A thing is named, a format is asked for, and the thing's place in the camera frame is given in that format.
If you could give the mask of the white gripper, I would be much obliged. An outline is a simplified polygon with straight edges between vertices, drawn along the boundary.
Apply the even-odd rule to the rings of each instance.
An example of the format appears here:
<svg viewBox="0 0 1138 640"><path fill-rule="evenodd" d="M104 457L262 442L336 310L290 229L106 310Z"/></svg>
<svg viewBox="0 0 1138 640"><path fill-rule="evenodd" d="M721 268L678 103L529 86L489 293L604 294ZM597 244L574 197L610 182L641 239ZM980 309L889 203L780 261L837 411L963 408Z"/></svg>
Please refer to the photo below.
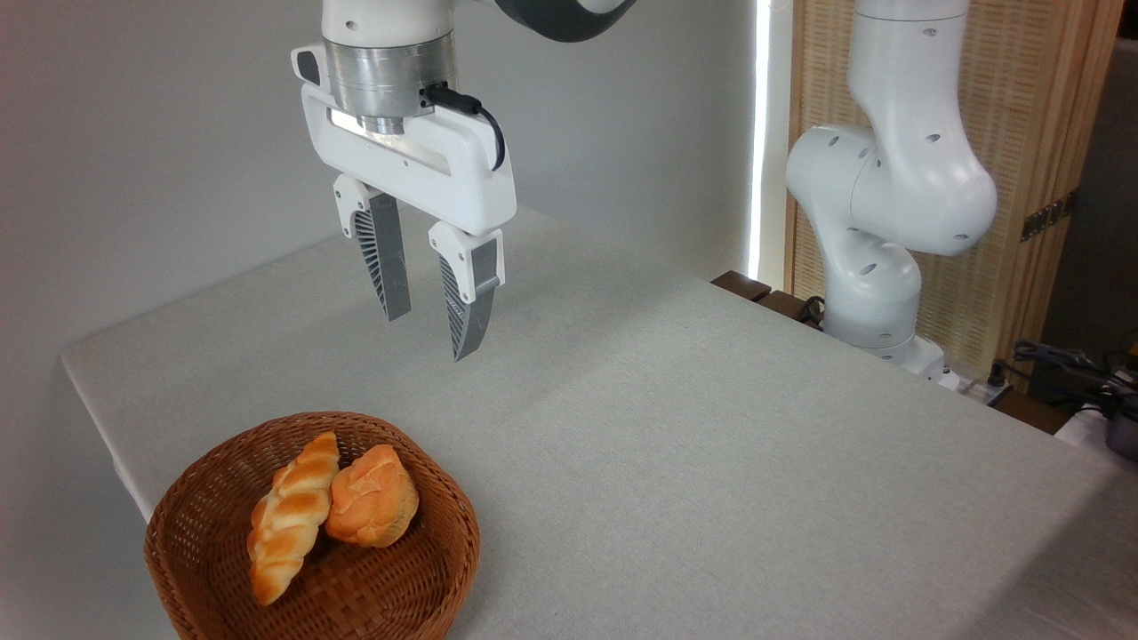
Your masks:
<svg viewBox="0 0 1138 640"><path fill-rule="evenodd" d="M511 164L494 165L493 128L436 107L404 120L399 133L369 131L333 100L324 47L292 49L290 61L302 81L310 141L325 165L343 173L333 182L341 231L357 240L385 315L394 321L412 307L398 199L444 221L429 239L439 256L453 359L473 353L487 331L494 292L508 280L497 228L517 213Z"/></svg>

